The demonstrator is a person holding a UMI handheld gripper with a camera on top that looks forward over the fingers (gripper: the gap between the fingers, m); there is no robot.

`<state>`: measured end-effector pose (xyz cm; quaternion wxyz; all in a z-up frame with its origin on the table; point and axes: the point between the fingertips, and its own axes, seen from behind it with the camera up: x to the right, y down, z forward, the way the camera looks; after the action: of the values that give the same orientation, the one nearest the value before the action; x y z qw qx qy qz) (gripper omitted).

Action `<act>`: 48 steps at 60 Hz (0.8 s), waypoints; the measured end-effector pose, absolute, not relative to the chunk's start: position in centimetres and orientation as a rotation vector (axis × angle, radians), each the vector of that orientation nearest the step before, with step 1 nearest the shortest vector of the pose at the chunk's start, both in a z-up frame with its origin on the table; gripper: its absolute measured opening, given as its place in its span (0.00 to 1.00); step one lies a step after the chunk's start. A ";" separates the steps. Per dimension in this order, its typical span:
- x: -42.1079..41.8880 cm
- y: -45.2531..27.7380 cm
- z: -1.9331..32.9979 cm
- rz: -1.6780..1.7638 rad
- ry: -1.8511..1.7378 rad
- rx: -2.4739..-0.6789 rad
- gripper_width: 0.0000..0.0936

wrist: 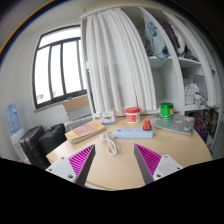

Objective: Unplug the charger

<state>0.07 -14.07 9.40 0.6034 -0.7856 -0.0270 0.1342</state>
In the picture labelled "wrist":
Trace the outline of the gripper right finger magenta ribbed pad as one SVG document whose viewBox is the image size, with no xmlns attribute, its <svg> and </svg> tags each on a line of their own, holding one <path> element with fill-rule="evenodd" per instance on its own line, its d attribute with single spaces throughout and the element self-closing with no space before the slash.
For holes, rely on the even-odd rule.
<svg viewBox="0 0 224 224">
<path fill-rule="evenodd" d="M 152 183 L 182 169 L 182 166 L 169 155 L 159 155 L 139 144 L 134 145 L 134 155 L 145 184 Z"/>
</svg>

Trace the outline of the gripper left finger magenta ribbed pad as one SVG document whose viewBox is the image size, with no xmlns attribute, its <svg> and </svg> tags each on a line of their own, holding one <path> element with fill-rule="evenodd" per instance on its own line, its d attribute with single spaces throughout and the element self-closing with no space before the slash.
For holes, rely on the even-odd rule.
<svg viewBox="0 0 224 224">
<path fill-rule="evenodd" d="M 46 171 L 84 187 L 95 154 L 95 145 L 90 145 L 70 157 L 60 157 Z"/>
</svg>

